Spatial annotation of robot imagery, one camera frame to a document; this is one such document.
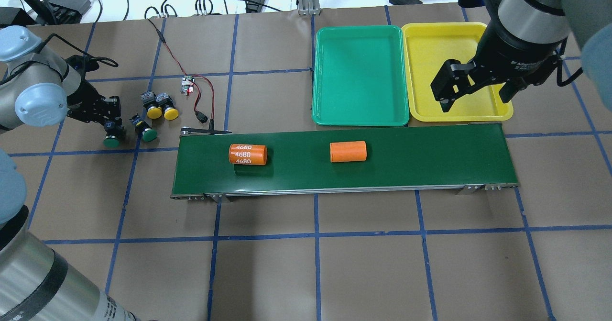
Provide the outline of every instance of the yellow tray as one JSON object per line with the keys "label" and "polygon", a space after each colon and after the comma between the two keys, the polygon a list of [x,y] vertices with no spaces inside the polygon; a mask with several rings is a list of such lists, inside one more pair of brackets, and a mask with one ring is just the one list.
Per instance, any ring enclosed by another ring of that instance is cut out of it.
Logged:
{"label": "yellow tray", "polygon": [[504,121],[512,117],[512,103],[499,98],[502,84],[461,97],[449,112],[442,112],[431,92],[431,81],[442,63],[447,59],[461,63],[472,59],[486,28],[479,22],[410,23],[402,27],[408,105],[416,120]]}

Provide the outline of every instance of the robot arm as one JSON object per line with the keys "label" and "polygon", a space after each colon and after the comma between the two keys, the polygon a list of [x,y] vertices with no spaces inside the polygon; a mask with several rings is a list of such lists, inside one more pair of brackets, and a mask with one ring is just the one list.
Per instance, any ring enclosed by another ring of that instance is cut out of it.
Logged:
{"label": "robot arm", "polygon": [[8,65],[8,77],[0,82],[0,133],[26,123],[55,125],[66,116],[104,126],[107,146],[116,146],[125,136],[119,97],[98,94],[85,80],[85,72],[96,70],[107,58],[74,55],[64,61],[45,41],[27,28],[0,30],[0,61]]}
{"label": "robot arm", "polygon": [[562,64],[563,52],[555,49],[564,47],[570,30],[583,51],[584,72],[612,110],[612,0],[459,0],[459,4],[486,5],[491,22],[474,58],[466,64],[455,59],[444,62],[432,81],[442,111],[491,84],[505,83],[499,96],[508,102],[530,84],[544,83]]}

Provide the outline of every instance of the orange cylinder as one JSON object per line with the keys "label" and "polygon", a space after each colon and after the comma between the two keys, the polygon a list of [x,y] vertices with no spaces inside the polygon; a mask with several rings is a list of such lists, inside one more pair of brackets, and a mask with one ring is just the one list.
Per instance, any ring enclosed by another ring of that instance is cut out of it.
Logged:
{"label": "orange cylinder", "polygon": [[267,147],[265,145],[232,144],[229,147],[229,154],[231,164],[265,166],[267,162]]}
{"label": "orange cylinder", "polygon": [[329,143],[329,157],[332,163],[365,161],[368,151],[365,142],[338,142]]}

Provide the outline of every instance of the plastic tray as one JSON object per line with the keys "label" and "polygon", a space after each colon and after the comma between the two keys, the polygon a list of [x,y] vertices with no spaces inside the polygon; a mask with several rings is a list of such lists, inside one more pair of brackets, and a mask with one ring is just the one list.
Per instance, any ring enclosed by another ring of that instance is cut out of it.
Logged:
{"label": "plastic tray", "polygon": [[402,29],[325,27],[317,33],[312,119],[319,125],[408,122]]}
{"label": "plastic tray", "polygon": [[512,103],[499,98],[501,84],[488,86],[455,101],[442,112],[431,92],[431,81],[447,59],[462,63],[474,57],[487,26],[479,22],[411,23],[404,25],[404,55],[410,112],[420,121],[504,121],[512,117]]}

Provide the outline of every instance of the green conveyor belt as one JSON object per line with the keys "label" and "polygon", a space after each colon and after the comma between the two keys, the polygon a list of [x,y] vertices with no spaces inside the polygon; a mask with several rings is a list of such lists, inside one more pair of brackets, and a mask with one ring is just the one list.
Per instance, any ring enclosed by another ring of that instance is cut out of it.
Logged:
{"label": "green conveyor belt", "polygon": [[[365,162],[332,164],[330,142],[365,140]],[[233,165],[230,144],[268,147],[266,166]],[[517,186],[500,124],[184,135],[172,197]]]}

